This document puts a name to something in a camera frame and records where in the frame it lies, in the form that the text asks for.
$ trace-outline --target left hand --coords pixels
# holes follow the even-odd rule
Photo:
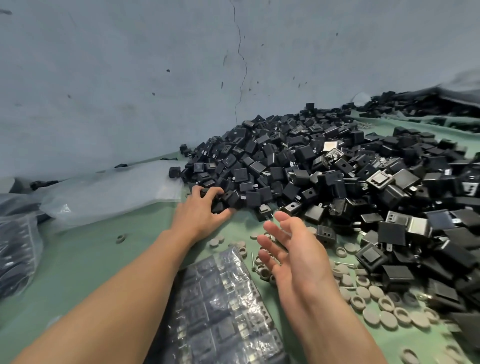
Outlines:
[[[212,214],[212,202],[217,194],[222,194],[220,187],[210,187],[201,198],[201,186],[194,186],[192,194],[184,203],[179,203],[173,215],[170,230],[180,235],[188,235],[191,245],[206,238],[220,225],[232,217],[235,209],[228,208],[220,214]]]

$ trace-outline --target green floor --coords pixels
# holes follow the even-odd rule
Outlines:
[[[376,124],[375,128],[367,130],[366,133],[375,131],[391,135],[394,125],[397,124],[414,127],[420,131],[433,131],[437,139],[458,140],[469,147],[469,155],[480,149],[478,135],[443,128],[439,131],[438,127],[432,125],[401,121],[371,119],[362,121]],[[22,295],[0,303],[0,363],[10,362],[46,328],[52,319],[66,314],[121,267],[135,259],[162,230],[169,227],[174,207],[173,203],[158,203],[62,233],[54,233],[49,227],[49,222],[41,225],[40,231],[46,246],[33,283]],[[249,235],[251,232],[262,231],[262,225],[256,221],[253,213],[247,210],[239,211],[229,223],[214,233],[225,236],[225,242],[217,250],[226,249],[229,242],[243,240],[247,244],[249,254],[256,253],[258,244],[249,239]],[[116,237],[121,234],[127,234],[125,242],[115,244]],[[338,244],[342,245],[346,241],[340,238]],[[184,265],[201,260],[212,253],[213,250],[206,246],[205,242],[200,242],[190,251]],[[355,262],[351,255],[335,260]],[[245,264],[251,268],[250,256],[245,260]],[[276,290],[256,275],[253,275],[253,279],[283,337],[286,350],[295,361],[304,363],[301,347],[279,306]],[[376,307],[376,304],[370,303],[369,306]],[[429,331],[421,331],[415,327],[399,328],[396,331],[387,331],[380,327],[369,328],[369,331],[389,363],[401,363],[398,353],[404,347],[413,349],[421,363],[434,363],[434,356],[441,353],[445,345],[455,343],[444,324],[434,325]],[[477,358],[470,359],[480,363]]]

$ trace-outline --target plastic sheet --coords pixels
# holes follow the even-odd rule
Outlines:
[[[71,178],[34,192],[40,209],[66,230],[136,210],[158,201],[179,201],[182,181],[168,177],[177,160],[157,160]]]
[[[21,293],[43,251],[35,212],[3,217],[0,224],[0,300]]]
[[[178,273],[149,363],[289,363],[236,247]]]

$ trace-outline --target right hand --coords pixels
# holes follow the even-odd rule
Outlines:
[[[325,248],[303,221],[281,211],[274,216],[282,229],[271,221],[264,223],[264,229],[275,236],[288,253],[265,235],[260,235],[258,243],[281,265],[265,250],[260,250],[258,256],[274,275],[283,310],[294,332],[302,340],[308,335],[306,331],[311,326],[313,311],[321,298],[340,293]]]

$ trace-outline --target pile of black components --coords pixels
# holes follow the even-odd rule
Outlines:
[[[222,187],[214,213],[303,217],[327,247],[337,234],[360,233],[357,258],[387,291],[408,289],[415,273],[436,309],[480,309],[480,153],[465,158],[457,142],[416,129],[364,135],[350,108],[257,116],[194,150],[180,146],[191,159],[170,177],[203,194]]]
[[[394,114],[397,111],[401,111],[407,117],[437,115],[428,123],[440,126],[445,126],[447,119],[444,116],[480,118],[479,108],[441,98],[438,92],[435,91],[429,94],[415,92],[397,94],[394,91],[388,91],[380,96],[373,96],[369,102],[362,107],[356,108],[356,110],[361,113],[360,117],[363,118],[379,118],[382,114]],[[420,122],[416,119],[410,119],[409,121]],[[480,122],[455,122],[450,124],[449,127],[480,133]]]

